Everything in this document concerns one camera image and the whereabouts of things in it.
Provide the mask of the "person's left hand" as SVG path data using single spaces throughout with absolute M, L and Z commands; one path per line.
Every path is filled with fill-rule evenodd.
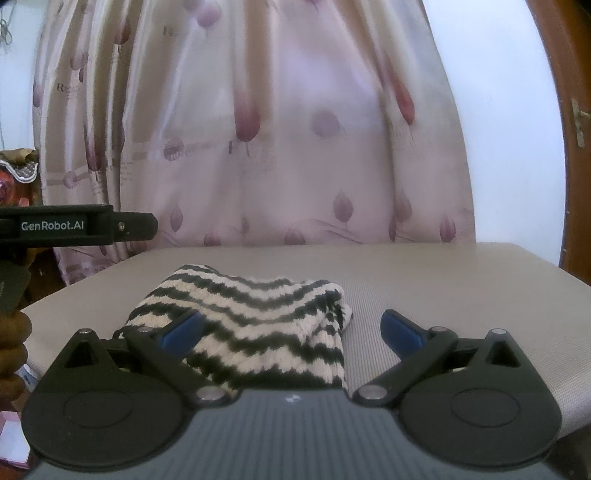
M 17 371 L 26 363 L 28 352 L 26 340 L 32 331 L 29 317 L 21 312 L 1 314 L 0 375 L 1 399 L 15 401 L 24 392 L 24 381 Z

